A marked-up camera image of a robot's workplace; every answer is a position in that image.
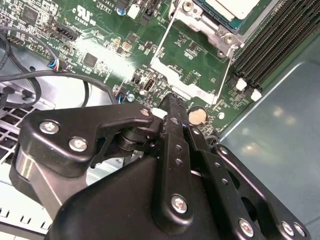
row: wire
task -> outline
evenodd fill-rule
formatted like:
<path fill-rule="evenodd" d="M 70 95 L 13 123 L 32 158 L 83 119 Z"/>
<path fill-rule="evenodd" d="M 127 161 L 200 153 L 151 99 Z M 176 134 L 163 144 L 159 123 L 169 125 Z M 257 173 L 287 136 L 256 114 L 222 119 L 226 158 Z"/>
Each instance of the wire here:
<path fill-rule="evenodd" d="M 38 38 L 37 36 L 35 35 L 32 35 L 31 33 L 25 31 L 25 30 L 22 30 L 22 29 L 19 29 L 19 28 L 16 28 L 16 27 L 13 27 L 13 26 L 0 26 L 0 32 L 3 32 L 3 31 L 12 31 L 12 32 L 16 32 L 16 33 L 22 33 L 22 34 L 25 34 L 27 35 L 28 37 L 36 40 L 38 43 L 40 43 L 50 54 L 51 56 L 54 58 L 54 59 L 58 59 L 57 55 L 51 50 L 51 48 L 46 45 L 40 38 Z"/>
<path fill-rule="evenodd" d="M 49 68 L 53 68 L 53 67 L 56 65 L 56 63 L 57 63 L 57 59 L 55 59 L 55 60 L 53 61 L 53 63 L 48 64 L 48 67 L 49 67 Z"/>
<path fill-rule="evenodd" d="M 3 34 L 0 34 L 0 39 L 3 41 L 4 43 L 4 55 L 0 61 L 0 70 L 4 68 L 5 64 L 7 63 L 8 61 L 8 57 L 9 57 L 9 54 L 11 52 L 11 48 L 10 48 L 10 44 L 9 44 L 9 41 L 7 40 L 7 38 L 3 35 Z"/>
<path fill-rule="evenodd" d="M 10 61 L 13 63 L 13 65 L 21 73 L 28 73 L 29 71 L 18 61 L 18 59 L 14 55 L 14 53 L 13 53 L 13 51 L 11 49 L 11 45 L 8 42 L 7 38 L 2 33 L 0 33 L 0 38 L 3 39 L 2 37 L 5 38 L 5 40 L 6 40 L 4 42 L 8 43 L 8 44 L 4 45 L 4 50 L 5 50 L 6 53 L 8 53 L 8 58 L 10 59 Z M 14 102 L 7 101 L 5 103 L 5 105 L 4 105 L 5 107 L 13 108 L 13 109 L 29 108 L 29 107 L 33 106 L 36 102 L 39 101 L 39 99 L 41 98 L 41 95 L 42 95 L 42 90 L 41 90 L 39 82 L 34 77 L 30 77 L 27 80 L 30 82 L 30 84 L 31 84 L 31 86 L 32 86 L 32 88 L 34 90 L 34 93 L 35 93 L 34 101 L 29 102 L 29 103 L 14 103 Z"/>
<path fill-rule="evenodd" d="M 118 104 L 118 101 L 110 87 L 108 87 L 107 85 L 103 84 L 101 81 L 93 77 L 86 76 L 86 75 L 79 75 L 71 72 L 56 72 L 54 70 L 41 70 L 41 71 L 33 71 L 28 73 L 12 74 L 12 75 L 0 76 L 0 83 L 7 82 L 7 81 L 20 80 L 20 79 L 38 78 L 38 77 L 47 77 L 47 76 L 68 77 L 68 78 L 74 78 L 74 79 L 85 81 L 99 88 L 100 90 L 106 92 L 109 95 L 112 104 Z"/>
<path fill-rule="evenodd" d="M 84 86 L 84 100 L 81 106 L 82 108 L 87 106 L 89 101 L 89 84 L 86 81 L 83 81 L 83 86 Z"/>
<path fill-rule="evenodd" d="M 29 71 L 18 61 L 18 59 L 16 58 L 16 56 L 12 50 L 10 50 L 9 59 L 21 73 L 29 73 Z M 38 80 L 35 77 L 29 77 L 29 78 L 27 78 L 27 80 L 29 81 L 29 83 L 31 84 L 31 86 L 34 90 L 34 94 L 35 94 L 34 101 L 29 102 L 29 103 L 13 103 L 13 102 L 7 101 L 5 104 L 5 106 L 7 108 L 26 109 L 26 108 L 32 107 L 40 100 L 41 95 L 42 95 L 42 90 L 41 90 L 41 86 L 40 86 Z"/>

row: mounting screw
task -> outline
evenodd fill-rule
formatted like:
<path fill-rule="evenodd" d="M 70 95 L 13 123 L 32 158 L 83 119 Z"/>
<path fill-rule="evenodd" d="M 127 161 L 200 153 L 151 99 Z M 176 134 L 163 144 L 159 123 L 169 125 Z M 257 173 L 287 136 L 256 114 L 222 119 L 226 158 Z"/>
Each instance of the mounting screw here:
<path fill-rule="evenodd" d="M 174 210 L 176 210 L 180 214 L 184 214 L 188 209 L 186 201 L 178 195 L 174 195 L 171 198 L 171 204 Z"/>
<path fill-rule="evenodd" d="M 294 223 L 293 226 L 298 231 L 298 233 L 300 233 L 303 237 L 306 236 L 305 231 L 302 229 L 302 227 L 300 227 L 300 225 L 298 225 L 297 223 Z"/>
<path fill-rule="evenodd" d="M 282 222 L 282 227 L 285 230 L 285 232 L 287 234 L 289 234 L 290 236 L 294 236 L 295 235 L 295 233 L 292 230 L 292 228 L 290 227 L 290 225 L 288 223 L 286 223 L 285 221 Z"/>
<path fill-rule="evenodd" d="M 191 12 L 194 9 L 194 3 L 192 1 L 185 1 L 182 5 L 183 10 L 187 13 Z"/>
<path fill-rule="evenodd" d="M 226 55 L 222 51 L 218 50 L 218 57 L 219 58 L 225 58 Z"/>
<path fill-rule="evenodd" d="M 247 220 L 240 218 L 239 226 L 245 235 L 247 235 L 250 238 L 254 236 L 254 229 Z"/>
<path fill-rule="evenodd" d="M 149 116 L 149 115 L 150 115 L 149 112 L 148 112 L 148 110 L 147 110 L 147 109 L 144 109 L 144 108 L 140 109 L 140 112 L 141 112 L 143 115 L 145 115 L 145 116 Z"/>
<path fill-rule="evenodd" d="M 200 131 L 199 131 L 198 129 L 196 129 L 196 128 L 193 128 L 192 131 L 193 131 L 195 134 L 198 134 L 198 135 L 200 134 Z"/>
<path fill-rule="evenodd" d="M 76 152 L 83 152 L 87 149 L 88 144 L 86 140 L 81 137 L 74 137 L 69 141 L 69 147 Z"/>
<path fill-rule="evenodd" d="M 233 37 L 232 37 L 231 35 L 226 36 L 226 37 L 224 38 L 224 41 L 225 41 L 226 44 L 232 44 L 232 42 L 233 42 Z"/>
<path fill-rule="evenodd" d="M 176 119 L 175 117 L 170 118 L 171 122 L 173 122 L 176 125 L 179 125 L 179 120 Z"/>
<path fill-rule="evenodd" d="M 59 132 L 59 126 L 53 121 L 44 121 L 39 126 L 41 132 L 45 134 L 56 134 Z"/>
<path fill-rule="evenodd" d="M 135 98 L 135 95 L 130 93 L 126 96 L 126 99 L 128 100 L 128 102 L 132 103 L 136 98 Z"/>

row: blue wire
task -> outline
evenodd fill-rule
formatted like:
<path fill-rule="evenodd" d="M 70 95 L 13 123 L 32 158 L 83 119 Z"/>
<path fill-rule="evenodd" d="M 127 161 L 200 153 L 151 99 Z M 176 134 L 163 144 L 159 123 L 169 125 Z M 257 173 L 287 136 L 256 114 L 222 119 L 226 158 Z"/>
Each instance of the blue wire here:
<path fill-rule="evenodd" d="M 56 63 L 57 63 L 57 59 L 55 59 L 53 63 L 51 63 L 50 65 L 48 65 L 48 67 L 49 67 L 49 68 L 52 68 L 52 67 L 54 67 L 54 66 L 56 65 Z"/>

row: chip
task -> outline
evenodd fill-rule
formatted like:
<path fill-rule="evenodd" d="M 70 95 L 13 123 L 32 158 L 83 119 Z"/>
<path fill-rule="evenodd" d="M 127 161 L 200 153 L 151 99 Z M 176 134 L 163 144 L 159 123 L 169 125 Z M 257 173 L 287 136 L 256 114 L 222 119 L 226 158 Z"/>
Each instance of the chip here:
<path fill-rule="evenodd" d="M 127 37 L 127 39 L 128 39 L 130 42 L 134 43 L 134 42 L 137 40 L 137 36 L 134 35 L 134 34 L 129 34 L 128 37 Z"/>
<path fill-rule="evenodd" d="M 152 42 L 147 41 L 146 44 L 145 44 L 145 48 L 146 49 L 152 48 Z"/>
<path fill-rule="evenodd" d="M 122 49 L 126 52 L 130 52 L 131 48 L 132 48 L 131 44 L 129 44 L 126 41 L 122 44 Z"/>
<path fill-rule="evenodd" d="M 32 8 L 24 5 L 21 19 L 31 25 L 36 25 L 38 13 Z"/>
<path fill-rule="evenodd" d="M 90 53 L 86 53 L 84 59 L 83 59 L 83 63 L 91 68 L 93 68 L 96 63 L 98 61 L 98 58 L 96 58 L 95 56 L 91 55 Z"/>

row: integrated circuit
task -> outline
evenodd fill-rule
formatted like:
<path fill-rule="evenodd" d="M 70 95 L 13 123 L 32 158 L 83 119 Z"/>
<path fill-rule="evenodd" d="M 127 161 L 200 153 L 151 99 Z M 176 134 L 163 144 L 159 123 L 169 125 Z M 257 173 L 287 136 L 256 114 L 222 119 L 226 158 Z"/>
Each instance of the integrated circuit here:
<path fill-rule="evenodd" d="M 129 34 L 128 37 L 127 37 L 127 39 L 132 43 L 134 43 L 137 40 L 137 38 L 138 37 L 135 34 Z"/>
<path fill-rule="evenodd" d="M 83 64 L 87 65 L 90 68 L 94 68 L 96 63 L 98 61 L 98 58 L 90 54 L 89 52 L 86 53 L 83 59 Z"/>
<path fill-rule="evenodd" d="M 36 25 L 38 13 L 27 5 L 24 5 L 21 19 L 31 25 Z"/>

